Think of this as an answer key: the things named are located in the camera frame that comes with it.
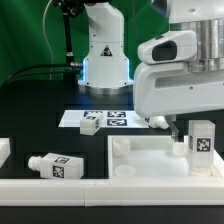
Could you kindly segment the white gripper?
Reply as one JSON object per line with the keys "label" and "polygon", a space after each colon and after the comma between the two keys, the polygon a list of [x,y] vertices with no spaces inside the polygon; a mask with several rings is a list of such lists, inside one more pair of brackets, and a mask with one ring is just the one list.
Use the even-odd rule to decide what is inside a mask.
{"label": "white gripper", "polygon": [[133,102],[142,118],[166,116],[178,142],[175,115],[224,109],[224,70],[190,73],[184,63],[141,63],[134,75]]}

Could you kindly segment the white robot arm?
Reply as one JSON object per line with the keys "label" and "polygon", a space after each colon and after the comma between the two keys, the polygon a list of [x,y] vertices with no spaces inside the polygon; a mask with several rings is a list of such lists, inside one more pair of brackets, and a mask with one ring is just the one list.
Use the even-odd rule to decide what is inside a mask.
{"label": "white robot arm", "polygon": [[[224,0],[152,0],[169,30],[138,47],[133,104],[142,118],[224,109]],[[86,3],[89,53],[83,87],[98,94],[124,88],[122,14],[108,0]]]}

